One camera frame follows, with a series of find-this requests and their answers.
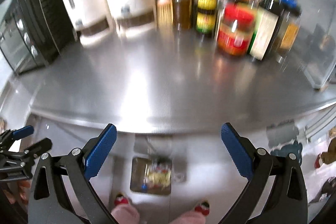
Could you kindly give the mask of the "clear plastic bottle blue cap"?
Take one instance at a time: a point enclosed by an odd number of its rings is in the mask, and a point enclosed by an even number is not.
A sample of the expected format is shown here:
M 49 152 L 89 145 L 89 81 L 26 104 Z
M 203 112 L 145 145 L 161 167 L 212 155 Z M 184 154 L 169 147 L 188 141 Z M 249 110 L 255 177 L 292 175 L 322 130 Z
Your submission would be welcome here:
M 156 176 L 156 164 L 153 162 L 147 163 L 145 166 L 141 186 L 143 192 L 147 192 L 148 190 L 155 188 L 156 186 L 155 176 Z

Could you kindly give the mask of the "steel trash bin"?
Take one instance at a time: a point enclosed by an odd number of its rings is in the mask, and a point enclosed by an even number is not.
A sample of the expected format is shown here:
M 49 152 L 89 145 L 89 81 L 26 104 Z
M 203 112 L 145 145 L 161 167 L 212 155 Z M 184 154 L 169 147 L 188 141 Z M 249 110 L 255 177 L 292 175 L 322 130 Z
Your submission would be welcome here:
M 130 190 L 137 193 L 169 196 L 172 161 L 164 157 L 134 157 L 131 165 Z

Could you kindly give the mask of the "left red slipper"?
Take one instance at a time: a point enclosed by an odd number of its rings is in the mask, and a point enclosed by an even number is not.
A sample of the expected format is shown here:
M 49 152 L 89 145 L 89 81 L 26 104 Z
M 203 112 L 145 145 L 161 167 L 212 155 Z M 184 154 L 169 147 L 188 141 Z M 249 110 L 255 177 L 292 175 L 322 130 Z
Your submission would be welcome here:
M 114 199 L 114 205 L 115 206 L 119 206 L 119 205 L 129 205 L 130 204 L 130 200 L 128 199 L 128 197 L 123 194 L 123 193 L 118 193 Z

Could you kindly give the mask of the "red slipper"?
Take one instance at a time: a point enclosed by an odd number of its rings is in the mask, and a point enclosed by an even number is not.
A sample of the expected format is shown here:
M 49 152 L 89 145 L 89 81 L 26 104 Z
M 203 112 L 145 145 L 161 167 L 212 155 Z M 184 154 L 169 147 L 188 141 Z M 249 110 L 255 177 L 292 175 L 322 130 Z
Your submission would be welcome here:
M 118 193 L 114 199 L 114 205 L 115 206 L 119 206 L 119 205 L 129 205 L 130 204 L 130 200 L 128 199 L 128 197 L 123 194 L 123 193 Z
M 194 211 L 201 213 L 203 216 L 208 216 L 210 214 L 210 204 L 207 200 L 202 200 L 197 203 L 194 207 Z

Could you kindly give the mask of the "right red slipper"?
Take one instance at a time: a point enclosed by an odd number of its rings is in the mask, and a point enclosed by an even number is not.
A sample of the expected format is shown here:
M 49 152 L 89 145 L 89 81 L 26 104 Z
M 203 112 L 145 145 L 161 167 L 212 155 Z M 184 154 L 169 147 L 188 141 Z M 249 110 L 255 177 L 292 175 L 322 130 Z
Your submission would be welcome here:
M 197 203 L 194 207 L 194 211 L 201 213 L 203 216 L 208 216 L 210 214 L 210 204 L 207 200 L 202 200 Z

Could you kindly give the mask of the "clear plastic storage box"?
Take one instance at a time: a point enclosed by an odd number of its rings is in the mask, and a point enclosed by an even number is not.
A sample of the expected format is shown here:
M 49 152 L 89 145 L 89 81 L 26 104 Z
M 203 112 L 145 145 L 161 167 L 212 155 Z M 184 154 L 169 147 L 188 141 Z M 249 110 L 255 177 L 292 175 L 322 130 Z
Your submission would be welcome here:
M 292 52 L 312 88 L 321 89 L 335 68 L 335 0 L 295 0 L 300 29 Z

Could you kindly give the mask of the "red lid sauce jar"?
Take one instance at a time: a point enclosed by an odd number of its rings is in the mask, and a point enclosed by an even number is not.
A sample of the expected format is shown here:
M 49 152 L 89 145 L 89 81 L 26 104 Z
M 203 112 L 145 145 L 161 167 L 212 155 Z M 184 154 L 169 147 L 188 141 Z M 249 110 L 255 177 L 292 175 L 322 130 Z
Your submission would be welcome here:
M 228 4 L 220 20 L 217 47 L 231 56 L 247 54 L 255 27 L 255 15 L 244 7 Z

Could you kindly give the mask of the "wooden bristle brush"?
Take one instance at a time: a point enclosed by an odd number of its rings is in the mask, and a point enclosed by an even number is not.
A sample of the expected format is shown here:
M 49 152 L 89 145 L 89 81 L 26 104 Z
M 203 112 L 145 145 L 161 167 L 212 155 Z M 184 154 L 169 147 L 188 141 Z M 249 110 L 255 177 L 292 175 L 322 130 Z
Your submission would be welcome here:
M 171 0 L 157 0 L 157 23 L 160 29 L 173 25 L 173 5 Z

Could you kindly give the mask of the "dark bottle cream label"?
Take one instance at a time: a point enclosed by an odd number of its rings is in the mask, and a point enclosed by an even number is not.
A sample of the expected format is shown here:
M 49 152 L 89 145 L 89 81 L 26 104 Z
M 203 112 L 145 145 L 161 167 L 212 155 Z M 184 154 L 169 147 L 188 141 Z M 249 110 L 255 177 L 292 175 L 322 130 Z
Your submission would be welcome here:
M 263 61 L 274 44 L 283 6 L 279 0 L 263 0 L 257 9 L 255 32 L 249 46 L 249 55 L 257 61 Z

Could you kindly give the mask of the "green label soy sauce bottle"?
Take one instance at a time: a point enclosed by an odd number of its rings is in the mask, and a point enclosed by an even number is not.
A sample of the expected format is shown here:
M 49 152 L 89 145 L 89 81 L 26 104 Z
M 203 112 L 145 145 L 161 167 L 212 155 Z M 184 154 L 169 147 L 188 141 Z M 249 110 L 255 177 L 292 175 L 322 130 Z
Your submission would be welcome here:
M 217 0 L 197 0 L 196 31 L 211 37 L 215 28 Z

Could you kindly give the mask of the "large yellow oil jar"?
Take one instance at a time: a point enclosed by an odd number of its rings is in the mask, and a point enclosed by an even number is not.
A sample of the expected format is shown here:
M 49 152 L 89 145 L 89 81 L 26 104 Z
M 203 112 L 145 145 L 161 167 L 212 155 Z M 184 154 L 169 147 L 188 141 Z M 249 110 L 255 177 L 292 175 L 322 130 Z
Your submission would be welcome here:
M 188 30 L 191 27 L 191 0 L 172 0 L 173 26 L 177 30 Z

